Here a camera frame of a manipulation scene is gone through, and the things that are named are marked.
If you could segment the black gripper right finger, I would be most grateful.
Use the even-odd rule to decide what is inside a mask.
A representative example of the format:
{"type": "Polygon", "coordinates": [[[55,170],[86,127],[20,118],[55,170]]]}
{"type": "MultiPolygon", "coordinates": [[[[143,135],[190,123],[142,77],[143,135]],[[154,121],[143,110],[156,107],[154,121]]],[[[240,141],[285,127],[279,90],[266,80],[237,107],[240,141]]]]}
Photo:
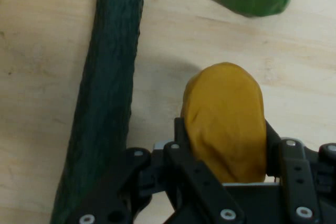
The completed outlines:
{"type": "Polygon", "coordinates": [[[266,123],[267,175],[280,180],[287,223],[335,223],[335,143],[318,151],[266,123]]]}

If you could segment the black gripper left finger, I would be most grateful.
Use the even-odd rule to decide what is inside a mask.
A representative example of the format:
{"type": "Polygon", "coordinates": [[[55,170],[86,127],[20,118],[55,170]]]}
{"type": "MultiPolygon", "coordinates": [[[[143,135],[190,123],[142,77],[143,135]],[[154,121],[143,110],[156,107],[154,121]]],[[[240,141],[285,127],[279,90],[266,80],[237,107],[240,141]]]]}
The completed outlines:
{"type": "Polygon", "coordinates": [[[183,119],[175,119],[174,127],[174,140],[162,148],[129,148],[114,159],[68,222],[133,223],[163,191],[174,208],[167,223],[245,223],[237,201],[194,158],[183,119]]]}

